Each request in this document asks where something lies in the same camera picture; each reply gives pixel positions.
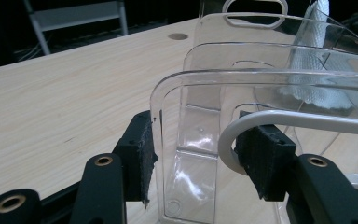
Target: white plastic handle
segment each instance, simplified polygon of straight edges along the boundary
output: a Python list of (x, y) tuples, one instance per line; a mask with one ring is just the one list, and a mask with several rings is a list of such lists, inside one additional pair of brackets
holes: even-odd
[[(262, 1), (262, 2), (276, 2), (281, 5), (282, 11), (281, 15), (287, 16), (288, 6), (286, 0), (252, 0), (252, 1)], [(235, 0), (227, 0), (225, 4), (223, 4), (222, 12), (228, 13), (228, 8), (231, 6), (231, 4), (235, 2)], [(226, 17), (226, 19), (233, 25), (236, 26), (243, 26), (243, 27), (263, 27), (268, 29), (274, 29), (277, 26), (279, 26), (281, 23), (283, 23), (284, 18), (279, 18), (277, 21), (273, 22), (272, 24), (254, 24), (246, 21), (239, 21), (239, 20), (233, 20), (230, 19), (229, 16)]]
[[(358, 119), (330, 117), (324, 115), (305, 114), (292, 111), (268, 110), (254, 112), (230, 123), (219, 138), (218, 152), (222, 162), (231, 170), (246, 175), (240, 166), (237, 154), (231, 149), (231, 144), (237, 136), (251, 128), (266, 124), (281, 124), (302, 128), (325, 130), (339, 133), (358, 134)], [(358, 174), (349, 174), (347, 178), (358, 188)]]

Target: table surface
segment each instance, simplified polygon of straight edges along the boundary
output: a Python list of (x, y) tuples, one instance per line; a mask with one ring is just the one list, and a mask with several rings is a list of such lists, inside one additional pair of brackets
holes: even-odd
[[(0, 194), (35, 189), (43, 199), (80, 180), (86, 161), (111, 152), (132, 117), (149, 109), (158, 82), (183, 70), (196, 23), (183, 21), (0, 67)], [(188, 38), (175, 40), (171, 34)], [(345, 135), (337, 140), (339, 147), (356, 147)], [(236, 196), (230, 195), (235, 206)], [(147, 209), (127, 203), (129, 223), (158, 222), (154, 177), (149, 198)]]

